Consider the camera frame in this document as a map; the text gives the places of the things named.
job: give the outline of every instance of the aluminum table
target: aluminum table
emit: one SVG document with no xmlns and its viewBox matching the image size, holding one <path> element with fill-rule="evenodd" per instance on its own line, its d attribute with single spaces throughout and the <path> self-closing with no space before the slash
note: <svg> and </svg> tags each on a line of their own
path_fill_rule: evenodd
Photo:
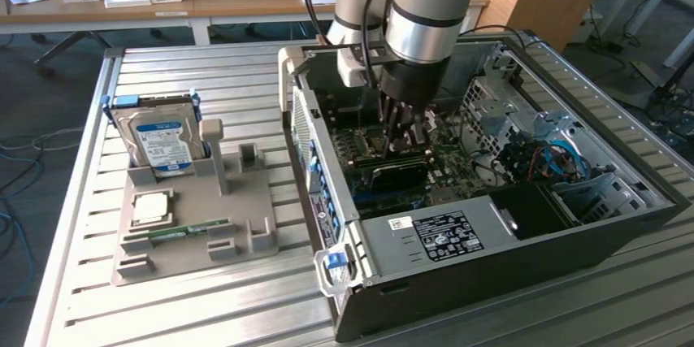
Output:
<svg viewBox="0 0 694 347">
<path fill-rule="evenodd" d="M 265 42 L 126 50 L 104 59 L 25 345 L 270 345 L 326 347 L 330 315 L 310 248 L 277 99 L 280 47 Z M 528 53 L 694 198 L 694 171 L 551 49 Z M 113 287 L 112 253 L 128 158 L 100 112 L 104 93 L 196 88 L 222 148 L 265 152 L 280 253 L 232 266 Z M 537 102 L 548 99 L 524 85 Z M 679 345 L 694 338 L 694 208 L 595 268 L 348 345 Z"/>
</svg>

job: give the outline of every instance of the hard drive label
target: hard drive label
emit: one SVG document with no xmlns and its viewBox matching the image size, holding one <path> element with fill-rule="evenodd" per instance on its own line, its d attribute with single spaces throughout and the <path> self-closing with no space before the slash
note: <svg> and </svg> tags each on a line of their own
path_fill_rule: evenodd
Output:
<svg viewBox="0 0 694 347">
<path fill-rule="evenodd" d="M 433 262 L 484 248 L 461 211 L 416 219 L 413 229 Z"/>
<path fill-rule="evenodd" d="M 136 129 L 144 154 L 154 169 L 177 171 L 190 165 L 188 144 L 180 139 L 180 122 L 140 125 Z"/>
</svg>

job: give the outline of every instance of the robotic arm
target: robotic arm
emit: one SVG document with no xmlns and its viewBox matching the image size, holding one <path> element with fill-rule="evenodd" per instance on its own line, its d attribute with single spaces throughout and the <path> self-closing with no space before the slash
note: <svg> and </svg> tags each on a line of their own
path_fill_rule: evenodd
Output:
<svg viewBox="0 0 694 347">
<path fill-rule="evenodd" d="M 361 41 L 364 2 L 337 0 L 328 32 L 332 43 Z M 384 53 L 376 54 L 386 58 L 377 61 L 381 68 L 376 83 L 386 141 L 384 155 L 427 143 L 424 110 L 436 96 L 468 3 L 469 0 L 372 0 L 366 10 L 369 41 L 378 36 L 384 10 L 388 15 Z M 337 69 L 348 87 L 364 85 L 362 78 L 354 75 L 368 72 L 357 52 L 350 46 L 337 53 Z"/>
</svg>

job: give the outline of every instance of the hard drive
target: hard drive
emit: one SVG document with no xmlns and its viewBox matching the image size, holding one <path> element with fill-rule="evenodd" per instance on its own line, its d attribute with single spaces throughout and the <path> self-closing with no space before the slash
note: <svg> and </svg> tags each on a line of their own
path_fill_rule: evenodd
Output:
<svg viewBox="0 0 694 347">
<path fill-rule="evenodd" d="M 197 94 L 161 98 L 125 95 L 112 104 L 104 97 L 101 103 L 122 137 L 132 167 L 150 166 L 158 178 L 189 173 L 193 160 L 208 155 L 200 139 Z"/>
</svg>

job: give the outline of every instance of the gray carpet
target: gray carpet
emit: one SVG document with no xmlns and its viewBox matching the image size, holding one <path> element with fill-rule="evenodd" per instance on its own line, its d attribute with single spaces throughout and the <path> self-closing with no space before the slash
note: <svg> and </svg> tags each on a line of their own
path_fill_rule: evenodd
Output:
<svg viewBox="0 0 694 347">
<path fill-rule="evenodd" d="M 613 0 L 596 0 L 595 10 L 604 13 L 612 2 Z M 621 21 L 628 17 L 635 2 L 628 5 Z M 213 42 L 269 41 L 285 40 L 290 36 L 300 37 L 296 24 L 292 26 L 292 33 L 288 24 L 257 25 L 258 37 L 246 36 L 244 27 L 220 28 L 218 32 L 226 39 Z M 640 47 L 628 46 L 619 57 L 648 63 L 665 76 L 671 71 L 660 68 L 659 63 L 691 27 L 694 27 L 694 13 L 671 2 L 664 2 L 656 10 L 656 17 L 649 19 L 639 34 Z M 166 28 L 161 31 L 162 39 L 152 37 L 146 29 L 108 32 L 102 33 L 102 36 L 114 46 L 121 47 L 193 44 L 189 29 Z M 63 36 L 65 34 L 46 35 L 50 43 L 55 43 Z M 0 36 L 0 45 L 7 39 L 9 36 Z M 15 35 L 10 45 L 0 49 L 0 140 L 17 135 L 45 134 L 55 129 L 73 128 L 84 124 L 101 66 L 101 48 L 90 40 L 78 42 L 49 63 L 55 70 L 55 75 L 50 79 L 43 79 L 35 74 L 31 61 L 47 48 L 31 42 L 27 35 Z M 563 54 L 589 76 L 597 76 L 619 65 L 604 56 L 595 54 L 585 46 L 569 46 Z M 689 71 L 684 79 L 688 84 L 691 84 L 692 74 L 694 71 Z M 597 84 L 617 98 L 624 98 L 623 95 L 632 92 L 643 92 L 647 88 L 647 84 L 640 79 L 632 78 L 628 69 L 600 77 Z M 71 134 L 61 138 L 59 142 L 67 143 L 77 139 L 78 134 Z M 27 139 L 9 141 L 26 142 Z M 675 146 L 681 150 L 681 154 L 689 154 L 688 142 L 676 142 Z M 13 156 L 33 158 L 35 153 L 35 150 L 23 150 Z M 42 154 L 43 174 L 38 182 L 21 195 L 0 202 L 0 211 L 7 211 L 25 227 L 35 270 L 31 286 L 19 300 L 0 308 L 0 319 L 2 319 L 0 345 L 15 346 L 23 340 L 33 307 L 31 296 L 35 295 L 39 285 L 76 153 L 76 149 L 45 152 Z M 0 159 L 0 187 L 23 169 L 23 166 L 25 163 Z M 9 234 L 0 236 L 0 250 L 5 248 L 7 242 Z M 7 256 L 0 260 L 0 266 L 2 267 L 1 297 L 13 292 L 26 277 L 26 261 L 18 241 L 11 244 Z"/>
</svg>

